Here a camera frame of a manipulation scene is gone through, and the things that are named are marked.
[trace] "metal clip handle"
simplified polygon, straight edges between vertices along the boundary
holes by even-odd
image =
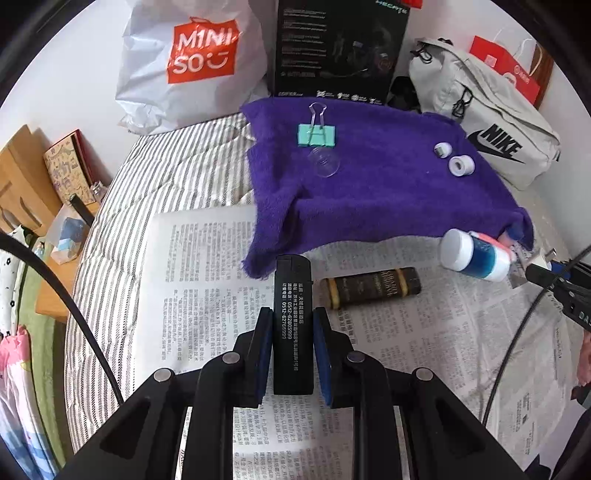
[[[310,112],[312,112],[312,120],[310,122],[310,131],[308,133],[308,146],[312,142],[312,133],[314,132],[314,124],[316,123],[316,109],[314,105],[320,105],[322,110],[320,111],[320,131],[322,132],[322,139],[323,139],[323,146],[326,146],[326,130],[324,129],[324,112],[326,110],[326,105],[320,102],[313,102],[308,107]]]

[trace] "colorful blanket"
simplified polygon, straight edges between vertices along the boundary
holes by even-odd
[[[31,480],[57,475],[35,399],[29,335],[22,326],[0,342],[0,436]]]

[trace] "purple fuzzy cloth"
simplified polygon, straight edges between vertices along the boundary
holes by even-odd
[[[298,124],[309,124],[309,104],[327,105],[326,125],[336,127],[339,171],[315,175],[311,147],[297,146]],[[521,222],[524,245],[533,227],[464,130],[440,115],[403,112],[343,100],[269,98],[242,112],[256,144],[248,151],[257,220],[244,260],[262,277],[280,254],[299,254],[342,240],[378,242],[402,235],[443,236],[450,228],[497,237]],[[476,170],[455,177],[433,152],[449,142],[453,155],[470,155]]]

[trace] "medical tape roll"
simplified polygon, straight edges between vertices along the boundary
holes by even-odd
[[[460,157],[452,157],[448,163],[449,171],[456,177],[463,177],[474,172],[474,160],[468,155],[461,155]]]

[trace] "nike swoosh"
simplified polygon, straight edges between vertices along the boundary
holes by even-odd
[[[507,154],[503,154],[497,150],[493,150],[491,147],[487,147],[486,145],[482,145],[480,143],[480,141],[478,140],[478,135],[480,135],[481,133],[482,133],[482,130],[479,130],[478,132],[474,132],[474,133],[470,134],[470,136],[468,137],[468,140],[472,143],[472,145],[474,145],[476,147],[476,149],[479,152],[488,153],[489,155],[494,155],[496,157],[506,158],[507,160],[512,160],[512,161],[516,161],[516,162],[525,164],[524,161],[517,160],[516,158],[510,157]]]

